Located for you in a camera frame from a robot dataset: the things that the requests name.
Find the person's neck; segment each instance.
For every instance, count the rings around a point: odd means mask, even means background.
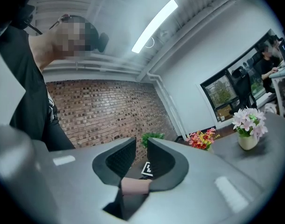
[[[41,72],[52,61],[61,59],[61,57],[57,55],[58,52],[56,51],[56,46],[53,43],[52,37],[53,34],[51,31],[48,31],[42,35],[28,37],[31,53],[37,67]]]

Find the brick wall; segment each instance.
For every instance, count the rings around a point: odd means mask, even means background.
[[[128,81],[76,80],[47,83],[58,108],[59,123],[76,148],[136,137],[136,159],[146,132],[177,134],[152,84]]]

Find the window frame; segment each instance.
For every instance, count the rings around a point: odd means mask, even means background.
[[[203,89],[203,91],[204,91],[204,93],[205,93],[207,99],[209,100],[209,103],[210,103],[210,105],[211,105],[211,107],[212,107],[212,109],[213,109],[213,112],[214,112],[215,116],[216,116],[216,113],[218,113],[218,110],[219,110],[219,109],[221,109],[221,108],[223,108],[223,107],[226,107],[227,105],[230,105],[231,109],[233,109],[232,103],[235,102],[235,101],[237,101],[237,100],[239,100],[239,98],[238,98],[238,96],[236,95],[235,98],[233,98],[233,99],[227,101],[226,103],[224,103],[224,104],[222,104],[222,105],[220,105],[220,106],[218,106],[218,107],[215,107],[215,105],[214,105],[212,99],[210,98],[209,93],[208,93],[207,90],[206,90],[206,86],[209,86],[210,84],[212,84],[213,82],[217,81],[217,80],[220,79],[221,77],[226,76],[226,77],[228,78],[228,80],[229,80],[229,82],[230,82],[230,84],[231,84],[233,90],[235,91],[235,89],[234,89],[234,82],[233,82],[233,80],[232,80],[232,78],[231,78],[231,74],[229,73],[228,69],[229,69],[230,67],[232,67],[234,64],[236,64],[239,60],[241,60],[241,59],[242,59],[246,54],[248,54],[252,49],[255,49],[257,52],[259,52],[259,44],[264,43],[265,41],[267,41],[267,40],[270,38],[270,34],[269,34],[270,31],[271,31],[271,29],[270,29],[268,32],[266,32],[266,33],[264,34],[264,36],[262,36],[262,37],[259,39],[259,41],[257,41],[253,46],[251,46],[251,47],[250,47],[247,51],[245,51],[241,56],[239,56],[239,57],[238,57],[237,59],[235,59],[232,63],[230,63],[230,65],[226,66],[224,69],[222,69],[221,71],[219,71],[218,73],[216,73],[215,75],[211,76],[209,79],[207,79],[206,81],[204,81],[203,83],[200,84],[200,86],[201,86],[201,88]]]

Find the fluorescent light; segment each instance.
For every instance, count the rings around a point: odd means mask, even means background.
[[[154,32],[160,27],[160,25],[165,21],[166,18],[178,7],[175,0],[170,0],[161,10],[160,12],[153,18],[153,20],[149,23],[146,29],[143,31],[141,36],[138,38],[135,43],[132,51],[135,53],[139,53],[150,37],[154,34]]]

